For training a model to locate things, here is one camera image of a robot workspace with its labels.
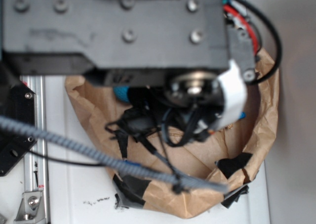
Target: white tape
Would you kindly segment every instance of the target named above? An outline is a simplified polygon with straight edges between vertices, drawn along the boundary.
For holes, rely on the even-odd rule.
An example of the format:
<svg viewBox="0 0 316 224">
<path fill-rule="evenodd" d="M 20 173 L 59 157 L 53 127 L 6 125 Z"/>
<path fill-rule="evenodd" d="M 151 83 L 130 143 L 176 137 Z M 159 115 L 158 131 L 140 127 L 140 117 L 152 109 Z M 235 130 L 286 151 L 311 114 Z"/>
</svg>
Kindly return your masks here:
<svg viewBox="0 0 316 224">
<path fill-rule="evenodd" d="M 235 60 L 231 59 L 229 63 L 230 69 L 217 78 L 223 90 L 225 106 L 216 130 L 237 121 L 247 100 L 247 88 L 240 69 Z"/>
</svg>

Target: metal screw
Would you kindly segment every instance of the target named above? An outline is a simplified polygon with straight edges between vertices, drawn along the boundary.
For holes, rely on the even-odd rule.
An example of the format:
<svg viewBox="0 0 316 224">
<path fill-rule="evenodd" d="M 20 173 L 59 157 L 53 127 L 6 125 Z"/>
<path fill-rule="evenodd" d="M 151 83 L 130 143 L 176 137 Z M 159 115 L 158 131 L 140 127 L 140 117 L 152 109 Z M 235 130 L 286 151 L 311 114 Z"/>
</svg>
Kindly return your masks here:
<svg viewBox="0 0 316 224">
<path fill-rule="evenodd" d="M 256 78 L 256 73 L 253 69 L 248 69 L 243 73 L 243 79 L 245 82 L 251 82 Z"/>
<path fill-rule="evenodd" d="M 26 99 L 32 99 L 32 98 L 33 98 L 32 93 L 26 93 L 26 94 L 25 94 L 25 98 L 26 98 Z"/>
<path fill-rule="evenodd" d="M 203 40 L 203 31 L 202 30 L 193 30 L 190 34 L 190 40 L 194 44 L 199 44 Z"/>
<path fill-rule="evenodd" d="M 15 0 L 14 9 L 20 13 L 26 12 L 30 4 L 26 0 Z"/>
<path fill-rule="evenodd" d="M 23 215 L 23 220 L 30 220 L 30 219 L 32 219 L 31 214 L 26 213 L 26 214 Z"/>
<path fill-rule="evenodd" d="M 198 0 L 188 0 L 187 8 L 190 12 L 196 12 L 199 9 Z"/>
<path fill-rule="evenodd" d="M 40 204 L 40 200 L 37 197 L 32 196 L 32 197 L 29 198 L 29 206 L 30 207 L 35 208 L 39 204 Z"/>
<path fill-rule="evenodd" d="M 126 10 L 130 10 L 135 5 L 135 0 L 120 0 L 122 7 Z"/>
<path fill-rule="evenodd" d="M 136 33 L 131 29 L 124 30 L 122 37 L 123 37 L 124 41 L 127 43 L 132 43 L 137 39 Z"/>
<path fill-rule="evenodd" d="M 195 95 L 202 92 L 202 87 L 190 87 L 188 88 L 188 94 Z"/>
<path fill-rule="evenodd" d="M 68 10 L 68 4 L 65 0 L 57 0 L 54 3 L 54 9 L 57 13 L 65 13 Z"/>
</svg>

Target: gray braided cable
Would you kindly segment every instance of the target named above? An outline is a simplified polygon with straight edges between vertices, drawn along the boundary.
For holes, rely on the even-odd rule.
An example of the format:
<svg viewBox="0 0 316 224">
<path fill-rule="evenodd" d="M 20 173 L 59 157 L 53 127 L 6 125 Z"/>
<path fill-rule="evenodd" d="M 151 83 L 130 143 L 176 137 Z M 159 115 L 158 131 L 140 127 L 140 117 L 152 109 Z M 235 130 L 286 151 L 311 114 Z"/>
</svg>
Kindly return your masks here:
<svg viewBox="0 0 316 224">
<path fill-rule="evenodd" d="M 179 182 L 175 175 L 158 172 L 150 168 L 133 165 L 123 160 L 115 159 L 113 157 L 107 156 L 106 154 L 98 151 L 95 148 L 87 147 L 79 142 L 70 140 L 57 134 L 37 129 L 31 125 L 15 121 L 4 116 L 0 116 L 0 129 L 8 133 L 18 134 L 20 136 L 26 137 L 31 136 L 33 138 L 40 138 L 48 142 L 55 143 L 66 149 L 90 157 L 106 167 L 112 168 L 125 174 L 130 174 L 136 177 L 157 179 L 166 183 L 171 183 L 173 185 L 176 185 Z M 207 182 L 205 180 L 190 177 L 188 175 L 181 176 L 181 183 L 184 187 L 187 188 L 209 188 L 222 193 L 226 193 L 228 191 L 227 186 L 224 184 Z"/>
</svg>

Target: black tape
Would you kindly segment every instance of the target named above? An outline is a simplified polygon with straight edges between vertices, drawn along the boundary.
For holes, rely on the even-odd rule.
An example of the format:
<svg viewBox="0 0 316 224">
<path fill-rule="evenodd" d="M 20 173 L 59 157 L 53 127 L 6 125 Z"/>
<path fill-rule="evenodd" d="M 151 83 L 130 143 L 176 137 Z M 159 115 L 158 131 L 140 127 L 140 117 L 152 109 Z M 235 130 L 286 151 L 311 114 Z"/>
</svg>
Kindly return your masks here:
<svg viewBox="0 0 316 224">
<path fill-rule="evenodd" d="M 243 194 L 249 193 L 249 187 L 242 186 L 240 189 L 234 190 L 230 192 L 229 194 L 225 195 L 225 200 L 221 203 L 225 208 L 230 208 L 230 206 L 234 202 L 238 202 L 239 197 Z"/>
<path fill-rule="evenodd" d="M 250 153 L 241 153 L 234 159 L 222 159 L 215 162 L 215 164 L 225 175 L 225 177 L 229 179 L 229 177 L 232 176 L 236 171 L 244 168 L 251 157 L 252 154 Z M 233 202 L 237 202 L 242 194 L 247 194 L 248 192 L 249 187 L 247 185 L 244 185 L 226 194 L 224 196 L 224 201 L 222 202 L 222 205 L 226 208 L 230 208 Z"/>
<path fill-rule="evenodd" d="M 127 146 L 128 146 L 128 134 L 122 132 L 121 130 L 114 131 L 115 137 L 118 140 L 118 145 L 122 158 L 127 158 Z"/>
<path fill-rule="evenodd" d="M 234 159 L 222 159 L 216 161 L 215 164 L 225 175 L 225 177 L 229 179 L 229 177 L 232 176 L 237 170 L 244 168 L 251 157 L 252 154 L 250 153 L 241 153 Z"/>
<path fill-rule="evenodd" d="M 118 192 L 118 207 L 140 208 L 145 205 L 143 195 L 150 183 L 150 180 L 138 179 L 126 175 L 122 181 L 117 175 L 113 177 L 113 183 Z"/>
</svg>

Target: blue component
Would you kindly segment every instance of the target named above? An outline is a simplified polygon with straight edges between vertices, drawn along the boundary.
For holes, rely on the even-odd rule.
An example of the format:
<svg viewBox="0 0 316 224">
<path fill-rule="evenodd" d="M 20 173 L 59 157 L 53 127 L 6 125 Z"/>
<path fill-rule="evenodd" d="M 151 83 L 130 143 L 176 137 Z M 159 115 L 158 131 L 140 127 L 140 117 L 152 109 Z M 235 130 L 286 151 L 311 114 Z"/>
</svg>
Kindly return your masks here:
<svg viewBox="0 0 316 224">
<path fill-rule="evenodd" d="M 230 3 L 231 3 L 231 0 L 223 0 L 223 5 L 230 4 Z"/>
<path fill-rule="evenodd" d="M 125 160 L 125 163 L 128 163 L 128 164 L 130 164 L 130 165 L 132 165 L 132 166 L 142 166 L 142 165 L 139 164 L 139 163 L 135 163 L 135 162 L 127 161 L 127 160 Z"/>
<path fill-rule="evenodd" d="M 128 92 L 129 87 L 113 87 L 113 91 L 115 96 L 120 100 L 125 103 L 130 103 L 127 92 Z"/>
<path fill-rule="evenodd" d="M 245 112 L 242 112 L 239 119 L 244 119 L 245 117 L 246 117 L 246 113 L 245 113 Z"/>
</svg>

